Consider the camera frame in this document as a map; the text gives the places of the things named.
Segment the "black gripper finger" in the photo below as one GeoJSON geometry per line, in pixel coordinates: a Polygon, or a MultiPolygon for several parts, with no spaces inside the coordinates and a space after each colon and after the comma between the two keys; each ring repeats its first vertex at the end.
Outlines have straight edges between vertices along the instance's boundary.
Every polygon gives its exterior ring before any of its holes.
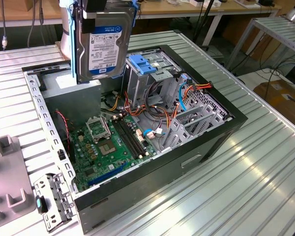
{"type": "Polygon", "coordinates": [[[82,33],[91,33],[95,28],[97,12],[105,10],[105,0],[82,0],[81,1],[81,23],[82,33]]]}

